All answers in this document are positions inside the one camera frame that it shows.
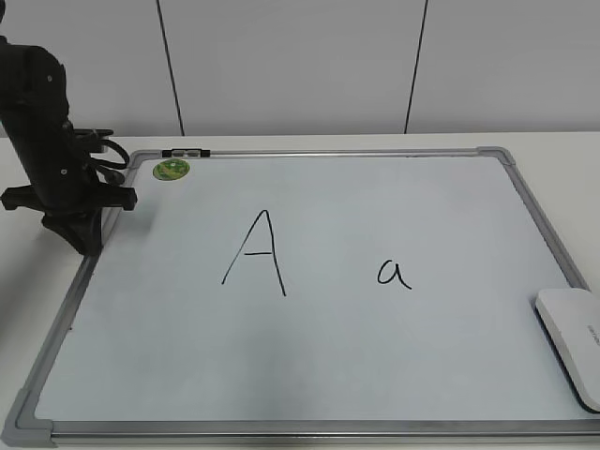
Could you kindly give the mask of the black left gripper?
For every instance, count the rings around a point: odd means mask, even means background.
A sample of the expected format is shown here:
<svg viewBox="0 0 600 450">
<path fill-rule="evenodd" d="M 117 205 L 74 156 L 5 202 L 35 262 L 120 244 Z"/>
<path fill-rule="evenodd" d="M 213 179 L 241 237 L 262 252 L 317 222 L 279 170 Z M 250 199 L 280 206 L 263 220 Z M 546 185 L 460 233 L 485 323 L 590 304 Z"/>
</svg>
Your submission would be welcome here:
<svg viewBox="0 0 600 450">
<path fill-rule="evenodd" d="M 74 128 L 35 119 L 4 119 L 2 125 L 30 184 L 2 195 L 6 209 L 44 212 L 42 225 L 83 256 L 102 250 L 104 207 L 134 209 L 135 190 L 121 173 L 129 155 L 109 139 L 110 129 Z"/>
</svg>

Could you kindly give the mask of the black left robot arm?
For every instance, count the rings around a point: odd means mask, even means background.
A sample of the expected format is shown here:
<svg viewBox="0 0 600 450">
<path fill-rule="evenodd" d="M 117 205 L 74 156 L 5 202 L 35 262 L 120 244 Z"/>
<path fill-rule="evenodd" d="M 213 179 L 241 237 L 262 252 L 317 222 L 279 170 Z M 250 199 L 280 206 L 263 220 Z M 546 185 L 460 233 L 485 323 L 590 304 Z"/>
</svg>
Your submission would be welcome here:
<svg viewBox="0 0 600 450">
<path fill-rule="evenodd" d="M 42 225 L 84 256 L 102 250 L 106 208 L 134 209 L 122 171 L 129 155 L 109 129 L 75 128 L 64 66 L 39 46 L 1 42 L 1 124 L 29 179 L 1 195 L 7 210 L 42 213 Z"/>
</svg>

